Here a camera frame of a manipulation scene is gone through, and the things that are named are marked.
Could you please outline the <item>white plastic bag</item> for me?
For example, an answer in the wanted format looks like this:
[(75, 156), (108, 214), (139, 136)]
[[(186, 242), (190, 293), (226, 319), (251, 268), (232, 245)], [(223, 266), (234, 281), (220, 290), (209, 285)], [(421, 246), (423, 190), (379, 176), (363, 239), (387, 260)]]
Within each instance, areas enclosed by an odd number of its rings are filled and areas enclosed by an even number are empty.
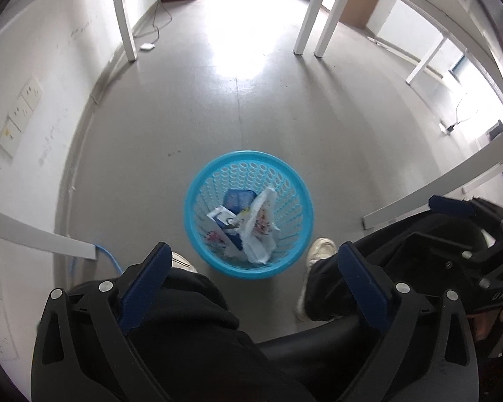
[(238, 229), (242, 251), (253, 265), (265, 265), (277, 248), (280, 230), (274, 221), (274, 205), (277, 192), (266, 187), (239, 216)]

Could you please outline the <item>blue white cardboard box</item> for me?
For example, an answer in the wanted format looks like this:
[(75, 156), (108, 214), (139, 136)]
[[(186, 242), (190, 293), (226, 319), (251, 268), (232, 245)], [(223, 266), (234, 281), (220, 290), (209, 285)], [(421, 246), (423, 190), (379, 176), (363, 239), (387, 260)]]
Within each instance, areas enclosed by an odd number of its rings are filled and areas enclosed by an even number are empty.
[(249, 217), (250, 206), (257, 193), (252, 190), (229, 189), (225, 192), (222, 205), (206, 216), (209, 230), (206, 240), (220, 249), (227, 257), (234, 258), (242, 252), (240, 227)]

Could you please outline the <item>blue plastic trash basket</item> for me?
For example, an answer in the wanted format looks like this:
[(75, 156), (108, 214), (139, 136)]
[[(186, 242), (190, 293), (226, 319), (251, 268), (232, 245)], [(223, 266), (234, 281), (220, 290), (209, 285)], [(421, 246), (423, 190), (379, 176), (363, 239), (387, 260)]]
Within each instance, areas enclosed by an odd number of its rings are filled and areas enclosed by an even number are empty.
[[(212, 237), (208, 214), (222, 206), (228, 190), (278, 193), (273, 221), (280, 229), (277, 247), (265, 264), (240, 262), (223, 255)], [(261, 151), (234, 151), (207, 163), (190, 184), (184, 202), (184, 227), (195, 251), (210, 266), (237, 279), (268, 279), (294, 264), (313, 232), (313, 201), (306, 184), (289, 164)]]

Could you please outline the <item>white left shoe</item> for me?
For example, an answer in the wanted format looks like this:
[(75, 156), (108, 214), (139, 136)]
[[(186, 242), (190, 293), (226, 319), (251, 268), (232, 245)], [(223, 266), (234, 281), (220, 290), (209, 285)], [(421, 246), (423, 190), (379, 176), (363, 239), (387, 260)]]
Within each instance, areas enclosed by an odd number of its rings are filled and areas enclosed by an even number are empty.
[(191, 273), (197, 273), (195, 267), (190, 263), (189, 260), (185, 259), (182, 255), (177, 252), (171, 254), (171, 267), (173, 269), (185, 270)]

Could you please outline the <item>wall socket panel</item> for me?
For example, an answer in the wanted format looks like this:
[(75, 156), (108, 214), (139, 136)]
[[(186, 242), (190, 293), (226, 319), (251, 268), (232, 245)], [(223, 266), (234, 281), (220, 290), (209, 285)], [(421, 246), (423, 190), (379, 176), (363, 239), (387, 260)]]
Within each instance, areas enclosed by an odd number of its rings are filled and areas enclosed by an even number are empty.
[(10, 107), (0, 134), (0, 147), (10, 158), (19, 148), (21, 136), (26, 131), (31, 117), (42, 98), (42, 86), (32, 77), (23, 86), (14, 105)]

